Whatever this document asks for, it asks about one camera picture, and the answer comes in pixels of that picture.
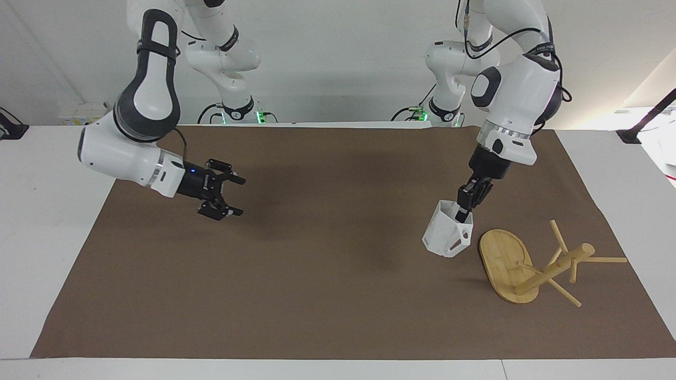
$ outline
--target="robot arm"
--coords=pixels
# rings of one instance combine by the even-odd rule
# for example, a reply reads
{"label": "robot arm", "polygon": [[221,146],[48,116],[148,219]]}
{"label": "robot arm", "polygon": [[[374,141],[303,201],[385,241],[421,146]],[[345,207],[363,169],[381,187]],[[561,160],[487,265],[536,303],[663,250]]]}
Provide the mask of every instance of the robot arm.
{"label": "robot arm", "polygon": [[136,76],[113,112],[82,130],[78,159],[97,172],[134,181],[166,197],[180,193],[200,199],[198,212],[210,218],[241,215],[221,195],[224,181],[245,182],[229,164],[209,160],[202,168],[155,143],[174,130],[180,118],[174,67],[182,5],[174,0],[129,1],[127,10],[129,26],[141,38]]}
{"label": "robot arm", "polygon": [[[469,162],[473,174],[458,190],[458,201],[449,211],[454,231],[443,244],[445,249],[433,250],[442,256],[454,256],[469,245],[471,211],[492,190],[492,180],[504,178],[512,162],[535,163],[537,154],[530,142],[533,126],[551,118],[561,102],[560,68],[554,63],[552,31],[540,0],[461,0],[458,7],[465,9],[464,43],[444,41],[428,50],[428,67],[435,73],[439,87],[429,108],[437,116],[434,107],[459,109],[464,87],[455,85],[455,76],[473,75],[476,79],[472,101],[488,116]],[[499,56],[495,56],[495,46],[491,47],[493,27],[513,38],[524,54],[509,64],[496,66]],[[457,91],[446,91],[447,87]],[[457,114],[456,109],[447,116],[449,120],[441,118],[441,125]],[[458,241],[460,249],[450,254],[450,248]]]}
{"label": "robot arm", "polygon": [[225,10],[224,0],[185,0],[188,13],[206,41],[188,44],[190,66],[218,89],[222,108],[231,122],[255,123],[256,102],[240,72],[256,69],[260,56],[253,41],[242,37]]}

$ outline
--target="wooden dowel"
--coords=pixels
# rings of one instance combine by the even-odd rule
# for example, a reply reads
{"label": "wooden dowel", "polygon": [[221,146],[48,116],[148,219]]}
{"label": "wooden dowel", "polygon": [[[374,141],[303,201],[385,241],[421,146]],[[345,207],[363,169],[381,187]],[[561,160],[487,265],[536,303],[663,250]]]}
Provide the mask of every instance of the wooden dowel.
{"label": "wooden dowel", "polygon": [[577,260],[572,259],[571,260],[571,277],[569,279],[571,284],[574,284],[577,282]]}
{"label": "wooden dowel", "polygon": [[548,283],[552,284],[552,286],[558,290],[559,293],[561,293],[565,298],[568,298],[568,301],[572,302],[575,307],[580,308],[582,307],[582,302],[578,301],[577,298],[573,297],[572,294],[570,294],[566,289],[563,289],[561,285],[557,284],[556,281],[549,279],[547,280]]}
{"label": "wooden dowel", "polygon": [[553,263],[555,263],[555,262],[558,260],[558,257],[561,256],[561,252],[563,252],[563,250],[561,249],[561,247],[559,247],[559,248],[556,250],[556,253],[552,256],[552,259],[550,260],[549,264],[547,264],[547,266],[552,265]]}
{"label": "wooden dowel", "polygon": [[626,258],[586,258],[584,262],[617,262],[617,263],[626,263],[629,262]]}
{"label": "wooden dowel", "polygon": [[550,225],[552,226],[552,231],[554,232],[554,236],[556,236],[556,240],[558,241],[558,246],[561,247],[563,253],[567,254],[569,252],[568,247],[566,246],[566,242],[563,241],[563,236],[561,236],[561,231],[558,230],[556,221],[550,220]]}
{"label": "wooden dowel", "polygon": [[522,262],[517,263],[517,265],[519,265],[521,268],[526,268],[528,270],[532,270],[535,273],[544,273],[542,270],[540,270],[540,269],[538,269],[538,268],[536,268],[532,265],[524,264]]}

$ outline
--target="brown mat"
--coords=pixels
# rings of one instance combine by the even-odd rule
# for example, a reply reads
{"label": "brown mat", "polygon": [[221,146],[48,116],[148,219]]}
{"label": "brown mat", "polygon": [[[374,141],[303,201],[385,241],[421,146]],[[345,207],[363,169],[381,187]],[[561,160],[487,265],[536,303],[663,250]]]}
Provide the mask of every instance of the brown mat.
{"label": "brown mat", "polygon": [[[184,128],[190,160],[218,158],[241,218],[118,181],[32,353],[48,357],[488,359],[676,356],[628,264],[581,264],[531,304],[493,292],[477,245],[453,259],[421,237],[467,180],[477,129]],[[536,266],[569,246],[623,256],[556,135],[475,212],[474,240],[518,235]],[[165,145],[180,150],[176,137]]]}

